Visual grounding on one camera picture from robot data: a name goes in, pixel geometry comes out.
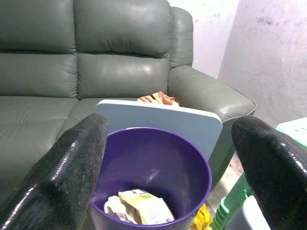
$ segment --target sofa cushion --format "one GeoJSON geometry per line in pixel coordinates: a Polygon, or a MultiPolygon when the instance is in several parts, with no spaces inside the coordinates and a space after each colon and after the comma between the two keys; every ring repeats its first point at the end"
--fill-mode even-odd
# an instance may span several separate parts
{"type": "Polygon", "coordinates": [[[166,0],[75,0],[79,52],[165,58],[172,16],[166,0]]]}
{"type": "Polygon", "coordinates": [[[76,97],[74,54],[0,53],[0,95],[76,97]]]}
{"type": "Polygon", "coordinates": [[[73,1],[0,1],[0,50],[75,51],[73,1]]]}
{"type": "Polygon", "coordinates": [[[0,203],[57,140],[73,98],[0,96],[0,203]]]}
{"type": "Polygon", "coordinates": [[[78,97],[141,97],[167,92],[167,58],[78,55],[78,97]]]}

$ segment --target tile floor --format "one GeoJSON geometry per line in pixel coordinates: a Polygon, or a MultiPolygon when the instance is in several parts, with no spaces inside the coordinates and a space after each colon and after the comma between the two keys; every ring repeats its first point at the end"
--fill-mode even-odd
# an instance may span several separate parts
{"type": "Polygon", "coordinates": [[[208,208],[212,215],[214,215],[214,212],[219,207],[221,199],[230,192],[230,190],[236,184],[242,173],[243,168],[239,157],[234,154],[223,177],[216,185],[216,187],[212,190],[207,200],[207,204],[209,204],[208,208]]]}

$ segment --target sofa armrest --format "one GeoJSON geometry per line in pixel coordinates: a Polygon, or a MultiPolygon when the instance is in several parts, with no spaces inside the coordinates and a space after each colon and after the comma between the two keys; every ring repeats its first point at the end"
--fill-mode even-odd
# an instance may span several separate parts
{"type": "Polygon", "coordinates": [[[256,104],[234,90],[190,66],[170,70],[168,95],[175,97],[180,106],[216,113],[222,122],[252,114],[256,104]]]}

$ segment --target sofa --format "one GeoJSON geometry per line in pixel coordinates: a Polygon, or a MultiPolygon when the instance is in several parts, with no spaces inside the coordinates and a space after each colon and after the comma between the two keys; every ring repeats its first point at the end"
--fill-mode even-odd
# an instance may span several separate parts
{"type": "Polygon", "coordinates": [[[234,153],[231,124],[256,105],[192,62],[192,17],[166,0],[0,1],[0,204],[100,100],[158,91],[219,115],[215,185],[234,153]]]}

